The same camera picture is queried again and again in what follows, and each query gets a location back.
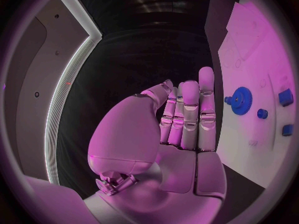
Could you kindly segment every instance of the blue cube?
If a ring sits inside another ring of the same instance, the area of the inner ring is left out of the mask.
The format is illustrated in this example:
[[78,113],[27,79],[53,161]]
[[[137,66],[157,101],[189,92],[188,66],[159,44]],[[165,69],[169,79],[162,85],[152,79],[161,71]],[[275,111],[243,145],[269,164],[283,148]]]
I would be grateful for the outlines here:
[[283,127],[283,136],[291,136],[294,131],[294,125],[293,124],[287,124]]
[[279,103],[283,107],[289,106],[294,102],[293,95],[290,89],[282,91],[281,93],[278,94],[278,96],[279,96]]

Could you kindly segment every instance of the robotic hand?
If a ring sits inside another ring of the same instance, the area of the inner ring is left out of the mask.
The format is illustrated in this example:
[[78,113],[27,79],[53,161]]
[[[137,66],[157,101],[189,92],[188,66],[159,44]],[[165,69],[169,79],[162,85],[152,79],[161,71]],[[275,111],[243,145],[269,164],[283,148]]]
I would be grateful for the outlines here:
[[[166,80],[114,106],[96,128],[88,149],[89,166],[101,178],[96,180],[99,189],[113,195],[136,183],[133,175],[152,166],[160,144],[213,151],[213,88],[213,70],[204,67],[199,82],[186,81],[176,88]],[[155,114],[166,101],[159,125]]]

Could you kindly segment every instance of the small blue object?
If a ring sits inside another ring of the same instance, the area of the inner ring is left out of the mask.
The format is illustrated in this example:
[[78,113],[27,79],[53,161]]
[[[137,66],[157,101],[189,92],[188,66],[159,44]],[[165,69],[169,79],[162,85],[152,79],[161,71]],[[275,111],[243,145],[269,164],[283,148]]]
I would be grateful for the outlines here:
[[278,94],[278,96],[279,96],[279,103],[283,107],[289,106],[294,102],[293,95],[290,89],[282,91],[281,93]]
[[291,136],[293,134],[294,125],[287,124],[283,127],[283,136]]
[[232,100],[232,111],[237,115],[246,114],[252,105],[252,94],[246,87],[236,89]]
[[258,118],[266,119],[268,117],[268,111],[259,109],[258,110]]
[[224,98],[224,102],[227,103],[228,105],[231,105],[232,104],[232,98],[229,96],[229,97],[225,97]]

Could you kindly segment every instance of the blue gear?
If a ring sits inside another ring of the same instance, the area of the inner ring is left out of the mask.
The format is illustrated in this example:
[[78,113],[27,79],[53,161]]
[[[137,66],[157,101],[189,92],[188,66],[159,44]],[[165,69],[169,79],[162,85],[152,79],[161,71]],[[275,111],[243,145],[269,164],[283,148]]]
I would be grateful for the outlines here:
[[236,89],[232,100],[232,111],[237,115],[246,114],[252,105],[252,94],[246,87]]

